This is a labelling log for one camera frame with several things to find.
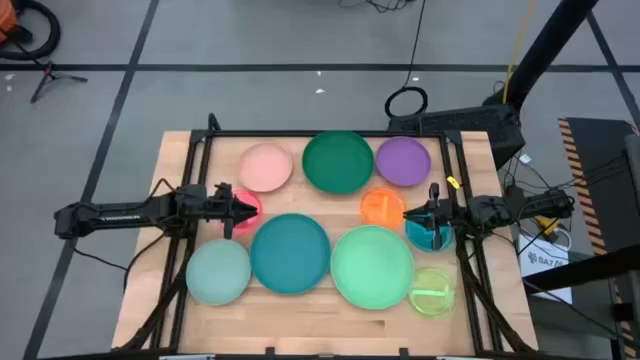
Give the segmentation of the large teal plastic plate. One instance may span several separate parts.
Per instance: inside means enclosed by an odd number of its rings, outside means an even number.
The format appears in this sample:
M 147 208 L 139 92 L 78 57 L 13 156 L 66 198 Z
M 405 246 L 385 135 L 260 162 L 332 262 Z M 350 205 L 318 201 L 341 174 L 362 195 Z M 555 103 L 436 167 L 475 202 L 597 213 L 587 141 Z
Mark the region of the large teal plastic plate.
M 299 295 L 313 289 L 328 273 L 329 237 L 313 218 L 288 213 L 266 221 L 250 246 L 254 275 L 270 291 Z

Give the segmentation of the large light green plate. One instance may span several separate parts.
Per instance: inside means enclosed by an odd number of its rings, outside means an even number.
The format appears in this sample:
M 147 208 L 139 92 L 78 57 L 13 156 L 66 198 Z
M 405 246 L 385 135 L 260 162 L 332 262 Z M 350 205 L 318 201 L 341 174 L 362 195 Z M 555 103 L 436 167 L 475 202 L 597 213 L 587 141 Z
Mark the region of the large light green plate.
M 352 305 L 384 310 L 407 295 L 414 278 L 414 257 L 401 236 L 380 226 L 346 232 L 331 255 L 330 270 L 339 293 Z

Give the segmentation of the thick black stand pole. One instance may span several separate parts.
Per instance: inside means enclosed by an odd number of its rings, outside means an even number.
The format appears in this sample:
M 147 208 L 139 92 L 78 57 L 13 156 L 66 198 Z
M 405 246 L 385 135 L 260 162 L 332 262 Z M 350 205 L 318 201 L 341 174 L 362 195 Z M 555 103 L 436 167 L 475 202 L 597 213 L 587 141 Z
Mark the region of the thick black stand pole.
M 599 0 L 561 0 L 509 80 L 504 93 L 520 110 L 541 75 L 564 48 Z

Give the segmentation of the orange object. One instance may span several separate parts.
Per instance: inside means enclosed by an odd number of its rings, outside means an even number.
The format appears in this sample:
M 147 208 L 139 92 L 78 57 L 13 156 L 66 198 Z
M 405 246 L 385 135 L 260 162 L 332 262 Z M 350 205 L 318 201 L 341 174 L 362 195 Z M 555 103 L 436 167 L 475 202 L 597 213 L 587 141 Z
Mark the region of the orange object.
M 0 44 L 7 40 L 17 25 L 17 16 L 11 0 L 0 0 Z

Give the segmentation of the small yellow-green translucent plate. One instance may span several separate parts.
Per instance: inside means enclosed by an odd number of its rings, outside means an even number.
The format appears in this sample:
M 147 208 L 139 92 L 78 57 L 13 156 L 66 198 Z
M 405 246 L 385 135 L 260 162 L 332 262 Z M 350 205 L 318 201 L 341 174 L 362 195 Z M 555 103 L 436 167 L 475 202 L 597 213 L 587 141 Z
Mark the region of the small yellow-green translucent plate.
M 446 273 L 436 268 L 421 267 L 415 271 L 407 297 L 418 313 L 440 316 L 453 308 L 455 292 L 455 285 Z

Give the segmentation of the yellow connector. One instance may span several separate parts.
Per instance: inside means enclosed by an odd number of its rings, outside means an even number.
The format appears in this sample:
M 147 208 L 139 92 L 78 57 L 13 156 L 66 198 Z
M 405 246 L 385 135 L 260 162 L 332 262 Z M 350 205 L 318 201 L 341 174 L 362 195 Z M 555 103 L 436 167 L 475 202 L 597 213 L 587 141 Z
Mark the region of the yellow connector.
M 553 233 L 559 225 L 559 221 L 557 219 L 550 219 L 544 216 L 536 216 L 534 221 L 545 236 L 549 236 Z

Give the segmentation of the salmon pink plastic plate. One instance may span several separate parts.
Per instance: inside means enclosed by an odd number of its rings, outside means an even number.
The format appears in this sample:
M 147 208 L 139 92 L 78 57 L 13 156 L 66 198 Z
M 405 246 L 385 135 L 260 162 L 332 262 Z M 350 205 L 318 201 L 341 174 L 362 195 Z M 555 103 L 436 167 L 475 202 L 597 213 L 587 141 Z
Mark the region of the salmon pink plastic plate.
M 290 153 L 276 143 L 259 143 L 245 150 L 238 164 L 238 179 L 254 192 L 271 192 L 284 185 L 292 174 Z

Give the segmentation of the black equipment case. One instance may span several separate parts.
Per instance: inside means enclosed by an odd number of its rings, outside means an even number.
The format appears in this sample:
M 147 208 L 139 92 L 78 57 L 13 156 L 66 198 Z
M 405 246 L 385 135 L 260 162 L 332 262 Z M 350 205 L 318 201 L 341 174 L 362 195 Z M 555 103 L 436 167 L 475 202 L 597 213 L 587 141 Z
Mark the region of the black equipment case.
M 498 166 L 525 145 L 519 113 L 510 105 L 489 105 L 395 117 L 389 120 L 388 130 L 412 133 L 484 131 L 488 134 Z

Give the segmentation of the small blue translucent plate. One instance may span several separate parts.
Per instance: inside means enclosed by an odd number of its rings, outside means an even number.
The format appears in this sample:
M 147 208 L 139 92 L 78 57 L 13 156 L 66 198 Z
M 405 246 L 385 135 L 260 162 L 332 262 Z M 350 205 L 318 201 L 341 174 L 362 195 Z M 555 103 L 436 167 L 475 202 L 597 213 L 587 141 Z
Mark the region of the small blue translucent plate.
M 455 231 L 448 224 L 441 227 L 443 243 L 440 250 L 434 250 L 432 248 L 433 232 L 430 229 L 430 226 L 428 228 L 423 228 L 416 223 L 405 220 L 405 234 L 409 241 L 421 251 L 437 252 L 444 250 L 451 245 Z

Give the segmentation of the small orange translucent plate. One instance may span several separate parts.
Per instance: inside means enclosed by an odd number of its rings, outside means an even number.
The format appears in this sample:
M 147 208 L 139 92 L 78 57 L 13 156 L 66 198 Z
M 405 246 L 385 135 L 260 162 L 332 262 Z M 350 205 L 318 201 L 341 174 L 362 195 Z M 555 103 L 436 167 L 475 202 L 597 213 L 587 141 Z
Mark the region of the small orange translucent plate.
M 374 187 L 363 195 L 359 213 L 365 224 L 397 230 L 404 223 L 406 210 L 406 201 L 398 192 L 387 187 Z

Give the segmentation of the pale mint plastic plate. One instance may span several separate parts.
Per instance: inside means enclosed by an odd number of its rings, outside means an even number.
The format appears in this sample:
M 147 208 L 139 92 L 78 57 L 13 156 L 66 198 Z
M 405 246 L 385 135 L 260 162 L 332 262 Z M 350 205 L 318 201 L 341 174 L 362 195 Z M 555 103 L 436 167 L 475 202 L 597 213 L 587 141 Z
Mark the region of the pale mint plastic plate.
M 216 239 L 191 256 L 186 284 L 191 295 L 206 305 L 227 305 L 248 286 L 251 265 L 247 250 L 233 240 Z

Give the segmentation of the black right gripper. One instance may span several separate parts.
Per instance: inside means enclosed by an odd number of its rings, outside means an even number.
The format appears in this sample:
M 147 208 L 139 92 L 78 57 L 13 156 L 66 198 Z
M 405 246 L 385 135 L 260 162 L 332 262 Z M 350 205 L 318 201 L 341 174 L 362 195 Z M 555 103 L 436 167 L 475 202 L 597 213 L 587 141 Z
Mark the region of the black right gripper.
M 423 228 L 428 228 L 433 232 L 432 248 L 440 250 L 443 239 L 441 227 L 451 221 L 462 221 L 464 219 L 463 208 L 454 200 L 440 199 L 440 187 L 438 183 L 432 183 L 429 187 L 429 201 L 427 206 L 419 206 L 415 209 L 403 213 L 406 221 L 416 223 Z

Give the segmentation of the purple plastic plate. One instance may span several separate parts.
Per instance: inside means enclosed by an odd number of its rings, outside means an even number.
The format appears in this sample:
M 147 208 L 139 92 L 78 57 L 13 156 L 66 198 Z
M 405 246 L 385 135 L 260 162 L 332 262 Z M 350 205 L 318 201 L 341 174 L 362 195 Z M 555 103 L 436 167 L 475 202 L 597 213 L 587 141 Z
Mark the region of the purple plastic plate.
M 376 151 L 378 173 L 389 183 L 411 187 L 422 184 L 431 170 L 428 150 L 411 137 L 392 137 Z

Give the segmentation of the small pink translucent plate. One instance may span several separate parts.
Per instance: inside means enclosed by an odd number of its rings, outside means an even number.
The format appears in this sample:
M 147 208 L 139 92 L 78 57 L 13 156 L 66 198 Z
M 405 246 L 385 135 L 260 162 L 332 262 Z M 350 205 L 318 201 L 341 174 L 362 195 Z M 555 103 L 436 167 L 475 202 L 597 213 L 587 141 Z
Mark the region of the small pink translucent plate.
M 257 196 L 256 193 L 251 192 L 249 190 L 240 189 L 240 190 L 234 190 L 233 191 L 233 196 L 234 196 L 234 198 L 239 198 L 241 201 L 255 206 L 258 209 L 258 211 L 256 212 L 258 214 L 258 219 L 252 225 L 235 225 L 234 224 L 232 238 L 234 236 L 243 235 L 245 233 L 248 233 L 248 232 L 254 230 L 256 228 L 256 226 L 259 224 L 259 222 L 261 221 L 261 216 L 262 216 L 262 212 L 263 212 L 262 203 L 261 203 L 261 201 L 260 201 L 260 199 L 259 199 L 259 197 Z M 233 218 L 234 218 L 234 216 L 236 214 L 240 214 L 241 212 L 236 212 L 233 209 L 233 213 L 234 213 L 234 215 L 233 215 Z M 220 221 L 219 227 L 223 231 L 223 223 L 222 223 L 222 221 Z

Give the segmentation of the white printed box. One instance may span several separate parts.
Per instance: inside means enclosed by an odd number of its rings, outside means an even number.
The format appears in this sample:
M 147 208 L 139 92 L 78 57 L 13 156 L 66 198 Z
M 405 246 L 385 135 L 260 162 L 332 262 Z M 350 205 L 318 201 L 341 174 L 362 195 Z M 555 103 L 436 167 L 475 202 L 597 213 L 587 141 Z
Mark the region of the white printed box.
M 556 246 L 541 239 L 532 241 L 532 239 L 533 237 L 528 235 L 519 236 L 519 264 L 523 277 L 569 264 L 568 249 L 565 246 Z M 570 287 L 552 290 L 550 293 L 536 293 L 535 297 L 573 303 Z

